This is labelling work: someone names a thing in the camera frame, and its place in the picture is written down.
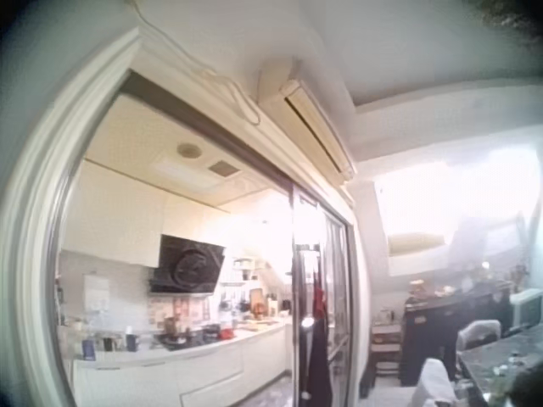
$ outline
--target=white cable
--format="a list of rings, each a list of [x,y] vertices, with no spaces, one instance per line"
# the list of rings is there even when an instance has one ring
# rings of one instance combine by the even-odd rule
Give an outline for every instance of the white cable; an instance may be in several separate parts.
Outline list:
[[[137,0],[131,0],[130,3],[132,3],[134,9],[136,10],[136,14],[139,17],[139,19],[148,27],[153,29],[156,33],[159,34],[159,36],[165,40],[166,45],[169,45],[170,47],[174,47],[177,51],[181,52],[182,55],[184,55],[188,60],[192,62],[193,65],[196,65],[198,68],[193,68],[193,71],[199,75],[201,78],[205,79],[209,83],[213,85],[219,85],[224,86],[228,92],[230,93],[230,96],[232,97],[233,102],[235,103],[235,108],[238,111],[238,114],[242,117],[242,119],[247,120],[251,125],[259,125],[260,124],[260,113],[256,108],[253,106],[253,102],[245,95],[245,93],[242,91],[241,87],[233,81],[231,78],[219,75],[213,67],[210,65],[207,65],[198,59],[196,59],[193,55],[191,55],[187,50],[185,50],[181,45],[179,45],[178,42],[176,42],[171,36],[169,36],[166,32],[162,31],[158,26],[151,23],[149,20],[147,20],[138,4]],[[239,102],[239,99],[243,102],[245,106],[247,106],[255,115],[255,120],[250,119],[248,117],[245,110],[242,108],[241,103]]]

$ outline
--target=black cabinet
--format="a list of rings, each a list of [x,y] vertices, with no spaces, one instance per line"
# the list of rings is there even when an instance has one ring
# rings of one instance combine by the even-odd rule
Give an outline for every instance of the black cabinet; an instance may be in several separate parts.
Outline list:
[[[508,285],[449,298],[433,298],[422,304],[407,304],[403,320],[401,385],[417,385],[427,358],[442,360],[449,378],[454,379],[458,332],[476,320],[498,320],[502,332],[511,327]]]

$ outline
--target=kitchen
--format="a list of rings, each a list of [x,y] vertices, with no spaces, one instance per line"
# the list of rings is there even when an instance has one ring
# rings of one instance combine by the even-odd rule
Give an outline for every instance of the kitchen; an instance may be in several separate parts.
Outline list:
[[[61,237],[57,332],[77,405],[228,406],[278,383],[291,400],[291,224],[280,186],[119,96]]]

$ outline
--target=air conditioner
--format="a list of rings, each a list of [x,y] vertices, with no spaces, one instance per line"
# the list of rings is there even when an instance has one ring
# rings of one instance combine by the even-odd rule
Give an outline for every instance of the air conditioner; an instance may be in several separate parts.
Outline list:
[[[258,104],[335,187],[355,175],[355,167],[331,121],[300,78],[300,61],[267,61],[258,84]]]

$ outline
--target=floor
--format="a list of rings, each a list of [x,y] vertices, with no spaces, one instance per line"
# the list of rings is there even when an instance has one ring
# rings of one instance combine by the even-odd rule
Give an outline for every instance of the floor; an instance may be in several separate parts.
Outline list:
[[[238,404],[238,407],[290,407],[292,386],[292,377],[283,376],[250,399]]]
[[[401,387],[395,377],[378,377],[370,396],[361,400],[359,407],[407,407],[413,390],[413,387]]]

